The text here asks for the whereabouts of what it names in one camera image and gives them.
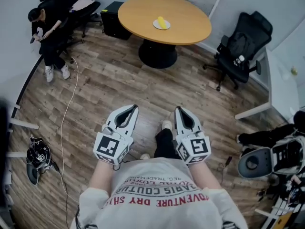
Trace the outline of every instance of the black bag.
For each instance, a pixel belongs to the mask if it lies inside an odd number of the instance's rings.
[[[46,167],[51,162],[50,149],[43,142],[42,138],[30,137],[30,146],[27,151],[27,164],[34,166],[36,169]]]
[[[237,32],[235,36],[230,40],[228,46],[231,55],[234,58],[238,58],[242,55],[245,61],[254,53],[255,44],[249,36],[243,32]]]

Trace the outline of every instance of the white sneaker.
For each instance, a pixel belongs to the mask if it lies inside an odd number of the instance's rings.
[[[236,135],[236,142],[237,142],[237,143],[240,143],[240,141],[239,141],[239,136],[240,136],[240,135]]]
[[[65,80],[67,80],[70,77],[70,71],[66,64],[61,68],[61,72],[62,72],[62,76]]]
[[[164,120],[162,122],[162,130],[166,129],[166,128],[170,129],[171,131],[173,130],[173,125],[172,125],[172,123],[169,120]]]
[[[53,65],[52,66],[46,66],[45,72],[46,72],[47,82],[51,82],[53,80],[53,77],[54,77]]]
[[[149,154],[142,154],[140,159],[150,159],[151,156]]]

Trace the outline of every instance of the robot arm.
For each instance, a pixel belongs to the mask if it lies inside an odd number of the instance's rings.
[[[102,132],[98,132],[95,139],[93,152],[98,159],[114,165],[122,162],[133,144],[131,135],[138,114],[139,108],[134,104],[119,108],[109,115]]]
[[[113,111],[102,132],[98,132],[93,148],[96,157],[110,164],[118,165],[133,144],[132,133],[138,118],[137,105],[127,105]],[[183,107],[175,109],[177,129],[176,151],[187,163],[197,163],[211,155],[209,137],[204,135],[199,119]]]
[[[175,128],[176,151],[186,164],[202,162],[211,155],[209,137],[204,135],[199,119],[191,111],[176,107]]]

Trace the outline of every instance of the white t-shirt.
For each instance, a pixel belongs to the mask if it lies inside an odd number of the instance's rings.
[[[78,221],[98,229],[247,228],[224,189],[200,189],[182,160],[166,158],[122,163],[111,196],[96,188],[81,194]]]

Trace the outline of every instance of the chair armrest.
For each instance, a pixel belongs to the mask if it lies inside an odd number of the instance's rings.
[[[256,70],[257,74],[259,74],[259,75],[262,73],[262,65],[258,60],[256,60],[256,66],[251,68],[249,70],[249,73],[252,71],[255,71],[255,70]]]
[[[223,36],[221,38],[221,44],[224,46],[224,47],[227,47],[228,46],[228,42],[229,42],[229,38],[227,36]]]
[[[65,18],[65,20],[64,20],[63,22],[61,22],[61,24],[59,25],[58,28],[59,28],[59,29],[63,28],[63,27],[67,24],[68,19],[69,19],[69,17]]]

